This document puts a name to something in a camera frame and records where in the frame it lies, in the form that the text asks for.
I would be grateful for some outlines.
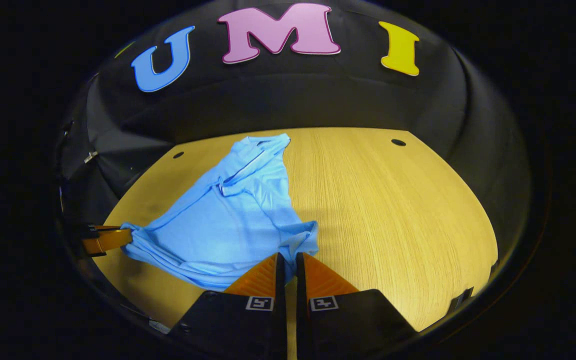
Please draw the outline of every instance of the letter m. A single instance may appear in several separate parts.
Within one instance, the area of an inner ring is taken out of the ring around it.
[[[297,30],[297,41],[290,48],[295,53],[338,54],[341,48],[333,42],[328,25],[327,13],[331,10],[325,5],[297,3],[288,7],[279,20],[254,7],[227,13],[218,20],[228,28],[228,52],[223,62],[235,64],[256,58],[261,51],[250,45],[249,36],[272,54],[279,54],[293,30]]]

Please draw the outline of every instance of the blue shirt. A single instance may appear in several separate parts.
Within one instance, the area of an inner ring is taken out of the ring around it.
[[[146,227],[124,223],[129,257],[198,287],[224,291],[274,253],[286,259],[287,283],[295,257],[317,253],[317,221],[302,222],[288,196],[286,134],[245,137],[204,173],[162,217]]]

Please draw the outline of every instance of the blue letter u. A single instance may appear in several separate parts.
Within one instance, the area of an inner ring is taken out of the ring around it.
[[[165,71],[155,73],[153,68],[153,53],[157,50],[156,46],[142,52],[132,61],[130,65],[134,68],[134,78],[141,91],[158,91],[172,84],[184,73],[190,62],[188,34],[194,29],[194,26],[188,26],[165,39],[164,43],[170,44],[172,51],[172,64]]]

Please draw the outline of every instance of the wood grain surface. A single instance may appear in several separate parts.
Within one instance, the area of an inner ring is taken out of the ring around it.
[[[403,130],[266,130],[184,143],[135,182],[106,224],[146,226],[234,142],[281,133],[292,139],[283,157],[292,205],[302,221],[319,223],[317,259],[359,290],[379,289],[418,331],[441,319],[464,290],[474,287],[474,295],[486,285],[498,253],[482,205],[439,155]],[[168,327],[204,291],[120,249],[94,262],[124,296]],[[289,359],[297,358],[296,296],[293,279],[286,287]]]

